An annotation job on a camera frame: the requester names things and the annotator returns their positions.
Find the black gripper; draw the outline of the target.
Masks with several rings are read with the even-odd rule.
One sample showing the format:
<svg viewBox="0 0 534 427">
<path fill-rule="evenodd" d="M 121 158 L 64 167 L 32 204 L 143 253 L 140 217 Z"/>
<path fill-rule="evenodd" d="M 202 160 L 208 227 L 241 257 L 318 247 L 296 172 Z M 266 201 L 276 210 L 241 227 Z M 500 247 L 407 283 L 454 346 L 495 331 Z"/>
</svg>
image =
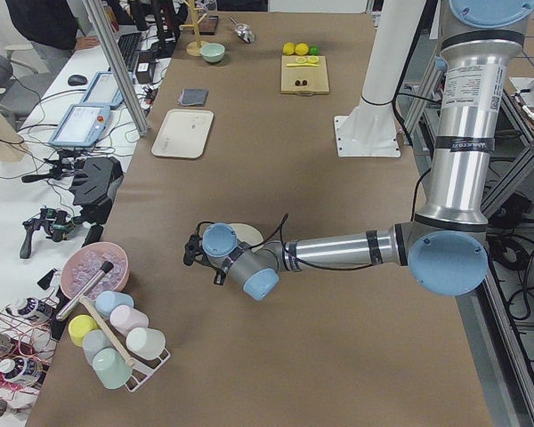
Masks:
<svg viewBox="0 0 534 427">
<path fill-rule="evenodd" d="M 186 266 L 191 266 L 195 262 L 199 265 L 212 268 L 215 271 L 214 284 L 222 286 L 226 274 L 209 261 L 201 245 L 202 237 L 200 236 L 200 228 L 203 224 L 213 224 L 213 222 L 199 222 L 197 224 L 195 231 L 190 235 L 188 242 L 184 246 L 183 263 Z"/>
</svg>

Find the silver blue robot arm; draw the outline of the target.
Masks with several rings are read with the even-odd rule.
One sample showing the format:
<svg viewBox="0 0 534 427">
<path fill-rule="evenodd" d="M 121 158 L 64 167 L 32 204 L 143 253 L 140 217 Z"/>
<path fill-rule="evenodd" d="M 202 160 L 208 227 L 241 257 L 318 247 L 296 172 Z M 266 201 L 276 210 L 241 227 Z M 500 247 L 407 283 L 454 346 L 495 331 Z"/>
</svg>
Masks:
<svg viewBox="0 0 534 427">
<path fill-rule="evenodd" d="M 534 1 L 444 1 L 438 56 L 446 64 L 425 205 L 408 222 L 350 236 L 286 241 L 280 230 L 252 245 L 222 222 L 201 222 L 184 247 L 186 265 L 237 281 L 256 300 L 281 271 L 409 268 L 444 295 L 475 289 L 489 270 L 481 199 L 510 61 L 521 52 Z"/>
</svg>

